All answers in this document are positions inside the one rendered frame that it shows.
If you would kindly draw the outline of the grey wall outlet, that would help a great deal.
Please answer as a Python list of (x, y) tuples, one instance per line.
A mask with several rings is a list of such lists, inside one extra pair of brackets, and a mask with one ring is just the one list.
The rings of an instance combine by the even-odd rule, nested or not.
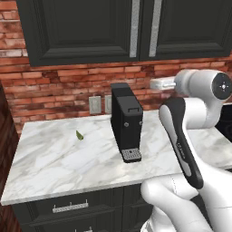
[(111, 95), (105, 95), (105, 113), (111, 113)]
[(89, 98), (90, 114), (99, 114), (102, 112), (102, 99), (100, 96), (92, 96)]

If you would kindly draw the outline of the dark drawer front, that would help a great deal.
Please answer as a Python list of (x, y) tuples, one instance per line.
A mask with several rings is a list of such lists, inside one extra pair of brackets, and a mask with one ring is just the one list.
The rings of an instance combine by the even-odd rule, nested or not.
[[(88, 200), (89, 207), (61, 213), (53, 213), (53, 206), (65, 207), (70, 202), (75, 204), (84, 203)], [(97, 191), (73, 194), (58, 198), (47, 198), (32, 201), (26, 204), (30, 210), (32, 221), (42, 221), (48, 218), (61, 218), (70, 215), (92, 212), (95, 210), (110, 209), (122, 206), (123, 188), (108, 188)]]
[(36, 232), (74, 232), (89, 227), (93, 232), (121, 232), (121, 221), (110, 217), (88, 217), (34, 226)]

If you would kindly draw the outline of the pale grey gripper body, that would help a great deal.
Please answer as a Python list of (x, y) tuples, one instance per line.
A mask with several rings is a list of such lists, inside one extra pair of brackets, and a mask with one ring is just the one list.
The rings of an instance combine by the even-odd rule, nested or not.
[(157, 78), (150, 80), (150, 88), (153, 90), (168, 90), (171, 88), (171, 78)]

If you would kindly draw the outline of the black hob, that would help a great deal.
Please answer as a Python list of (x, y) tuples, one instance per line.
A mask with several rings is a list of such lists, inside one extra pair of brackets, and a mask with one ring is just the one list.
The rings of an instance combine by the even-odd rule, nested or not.
[(232, 142), (232, 104), (226, 104), (222, 107), (216, 129)]

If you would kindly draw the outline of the dark base cabinet door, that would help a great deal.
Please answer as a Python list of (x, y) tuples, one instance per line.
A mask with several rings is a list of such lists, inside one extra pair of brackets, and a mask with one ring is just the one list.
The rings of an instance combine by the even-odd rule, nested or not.
[(124, 188), (121, 232), (140, 232), (150, 217), (152, 205), (145, 202), (140, 193), (140, 184)]

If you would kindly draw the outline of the black coffee machine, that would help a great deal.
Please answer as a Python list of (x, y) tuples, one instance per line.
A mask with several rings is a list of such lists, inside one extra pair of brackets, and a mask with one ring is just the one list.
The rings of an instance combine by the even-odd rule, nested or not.
[(141, 161), (140, 134), (143, 109), (126, 82), (111, 84), (111, 128), (122, 159)]

